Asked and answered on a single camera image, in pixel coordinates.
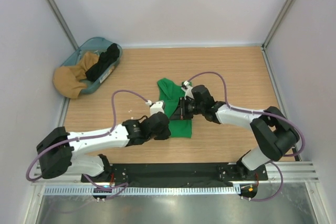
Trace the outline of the black tank top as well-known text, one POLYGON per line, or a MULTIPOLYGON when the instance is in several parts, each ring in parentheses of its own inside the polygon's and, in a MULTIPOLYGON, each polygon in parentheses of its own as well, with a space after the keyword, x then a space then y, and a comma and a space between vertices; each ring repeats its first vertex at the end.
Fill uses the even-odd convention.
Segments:
POLYGON ((87 80, 95 82, 120 56, 120 49, 116 43, 112 43, 105 52, 99 55, 98 62, 86 72, 87 80))

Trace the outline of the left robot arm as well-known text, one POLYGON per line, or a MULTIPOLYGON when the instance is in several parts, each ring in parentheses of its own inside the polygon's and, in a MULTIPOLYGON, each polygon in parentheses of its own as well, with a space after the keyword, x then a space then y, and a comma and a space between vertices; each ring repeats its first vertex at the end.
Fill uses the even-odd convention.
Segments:
POLYGON ((81 173, 106 182, 111 177, 107 158, 104 155, 88 156, 88 153, 142 145, 152 138, 166 140, 170 135, 169 119, 162 112, 139 120, 126 120, 113 130, 67 132, 65 127, 57 127, 36 147, 41 176, 53 179, 65 173, 81 173))

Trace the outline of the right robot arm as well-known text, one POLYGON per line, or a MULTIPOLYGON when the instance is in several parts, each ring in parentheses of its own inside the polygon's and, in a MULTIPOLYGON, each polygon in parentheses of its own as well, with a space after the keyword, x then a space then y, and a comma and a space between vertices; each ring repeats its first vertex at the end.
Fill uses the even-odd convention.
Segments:
POLYGON ((269 161, 278 161, 298 142, 299 134, 280 110, 248 110, 216 101, 204 85, 182 86, 185 95, 179 98, 170 120, 191 120, 202 115, 216 124, 243 127, 253 132, 257 146, 236 163, 238 177, 248 180, 256 170, 269 161))

